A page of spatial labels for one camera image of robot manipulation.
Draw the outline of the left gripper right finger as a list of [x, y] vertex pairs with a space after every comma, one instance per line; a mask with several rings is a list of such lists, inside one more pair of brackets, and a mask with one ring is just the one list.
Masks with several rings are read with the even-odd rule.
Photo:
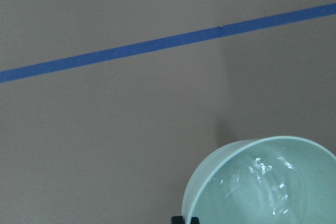
[[190, 224], [200, 224], [198, 218], [191, 218]]

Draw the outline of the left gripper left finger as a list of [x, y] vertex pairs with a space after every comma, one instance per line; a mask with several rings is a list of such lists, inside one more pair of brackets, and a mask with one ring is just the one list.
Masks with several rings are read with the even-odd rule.
[[171, 224], [185, 224], [184, 218], [171, 218]]

